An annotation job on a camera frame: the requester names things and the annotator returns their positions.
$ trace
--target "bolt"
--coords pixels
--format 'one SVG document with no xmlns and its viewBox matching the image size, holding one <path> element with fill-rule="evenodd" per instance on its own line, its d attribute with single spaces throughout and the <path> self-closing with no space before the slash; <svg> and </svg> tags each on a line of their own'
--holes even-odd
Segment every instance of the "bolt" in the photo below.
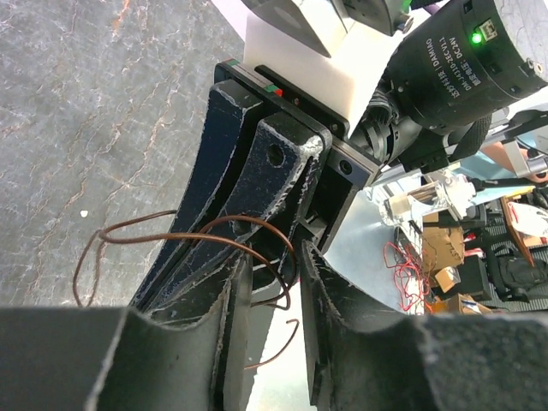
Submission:
<svg viewBox="0 0 548 411">
<path fill-rule="evenodd" d="M 396 20 L 397 29 L 403 34 L 407 33 L 413 25 L 413 17 L 405 13 L 401 13 L 400 17 Z"/>
</svg>

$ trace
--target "brown cardboard box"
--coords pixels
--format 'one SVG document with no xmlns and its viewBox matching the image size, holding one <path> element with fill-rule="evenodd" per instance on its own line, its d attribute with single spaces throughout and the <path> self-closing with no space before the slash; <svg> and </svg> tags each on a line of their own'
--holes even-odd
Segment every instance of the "brown cardboard box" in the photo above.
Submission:
<svg viewBox="0 0 548 411">
<path fill-rule="evenodd" d="M 422 271 L 424 273 L 440 271 L 446 267 L 456 267 L 463 262 L 464 238 L 461 228 L 426 227 L 423 230 Z"/>
<path fill-rule="evenodd" d="M 461 282 L 459 271 L 454 267 L 445 267 L 434 276 L 436 283 L 444 293 L 455 287 Z"/>
<path fill-rule="evenodd" d="M 454 297 L 444 301 L 447 307 L 448 313 L 462 313 L 462 314 L 488 314 L 491 310 L 485 306 L 482 306 L 470 295 L 457 294 Z"/>
</svg>

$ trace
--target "green led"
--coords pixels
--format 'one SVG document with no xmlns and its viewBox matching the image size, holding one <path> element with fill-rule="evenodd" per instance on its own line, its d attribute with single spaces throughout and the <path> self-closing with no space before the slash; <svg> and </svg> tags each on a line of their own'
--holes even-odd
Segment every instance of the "green led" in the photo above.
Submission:
<svg viewBox="0 0 548 411">
<path fill-rule="evenodd" d="M 481 37 L 481 34 L 479 34 L 479 33 L 472 34 L 472 43 L 473 44 L 478 45 L 479 43 L 481 43 L 482 40 L 483 40 L 483 38 Z"/>
</svg>

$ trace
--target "concrete floor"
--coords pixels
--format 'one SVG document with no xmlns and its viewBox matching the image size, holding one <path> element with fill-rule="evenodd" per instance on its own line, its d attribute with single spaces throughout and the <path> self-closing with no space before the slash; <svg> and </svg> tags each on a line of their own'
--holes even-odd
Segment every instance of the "concrete floor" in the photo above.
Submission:
<svg viewBox="0 0 548 411">
<path fill-rule="evenodd" d="M 0 304 L 72 305 L 96 228 L 178 205 L 243 42 L 201 0 L 0 0 L 0 50 Z M 97 303 L 128 302 L 158 246 L 109 247 Z"/>
</svg>

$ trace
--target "screw hole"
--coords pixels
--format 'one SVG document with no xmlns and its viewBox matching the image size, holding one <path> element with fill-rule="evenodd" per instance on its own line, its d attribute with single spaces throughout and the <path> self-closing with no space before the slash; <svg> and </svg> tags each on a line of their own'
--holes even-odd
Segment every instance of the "screw hole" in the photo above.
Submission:
<svg viewBox="0 0 548 411">
<path fill-rule="evenodd" d="M 352 165 L 350 165 L 350 163 L 346 160 L 341 160 L 339 163 L 339 169 L 341 169 L 341 172 L 346 176 L 352 174 Z"/>
<path fill-rule="evenodd" d="M 251 231 L 251 223 L 248 221 L 235 220 L 232 223 L 232 231 L 236 235 L 244 235 Z"/>
<path fill-rule="evenodd" d="M 279 167 L 283 163 L 283 150 L 276 144 L 268 147 L 266 156 L 268 157 L 268 162 L 274 167 Z"/>
</svg>

